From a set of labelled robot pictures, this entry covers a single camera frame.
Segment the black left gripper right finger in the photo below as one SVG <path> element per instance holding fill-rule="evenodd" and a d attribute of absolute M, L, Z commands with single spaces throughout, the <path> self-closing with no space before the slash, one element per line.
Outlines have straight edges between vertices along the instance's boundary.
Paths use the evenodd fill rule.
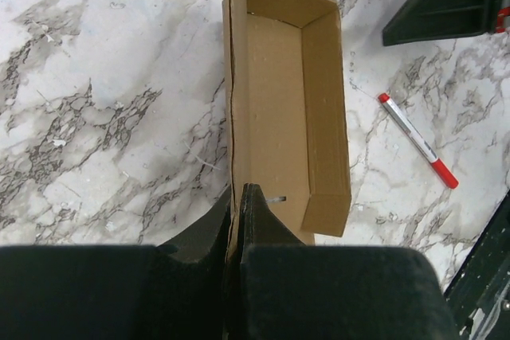
<path fill-rule="evenodd" d="M 456 339 L 430 262 L 410 248 L 300 242 L 255 184 L 241 199 L 239 339 Z"/>

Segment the brown cardboard box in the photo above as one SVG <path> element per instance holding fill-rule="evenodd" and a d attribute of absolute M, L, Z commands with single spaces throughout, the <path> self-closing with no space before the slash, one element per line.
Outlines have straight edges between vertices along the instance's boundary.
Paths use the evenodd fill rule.
<path fill-rule="evenodd" d="M 229 249 L 249 183 L 299 240 L 341 236 L 351 208 L 340 15 L 334 0 L 224 0 Z"/>

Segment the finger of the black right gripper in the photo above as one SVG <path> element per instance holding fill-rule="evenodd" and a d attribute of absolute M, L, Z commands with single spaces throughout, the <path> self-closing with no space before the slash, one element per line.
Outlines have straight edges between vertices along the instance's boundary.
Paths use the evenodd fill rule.
<path fill-rule="evenodd" d="M 475 37 L 496 30 L 498 0 L 406 0 L 382 30 L 382 44 Z"/>

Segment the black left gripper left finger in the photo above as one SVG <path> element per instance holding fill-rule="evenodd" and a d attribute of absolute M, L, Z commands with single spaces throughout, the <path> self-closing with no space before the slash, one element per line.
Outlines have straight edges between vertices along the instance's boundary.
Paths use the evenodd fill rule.
<path fill-rule="evenodd" d="M 221 338 L 229 199 L 157 246 L 2 247 L 2 338 Z"/>

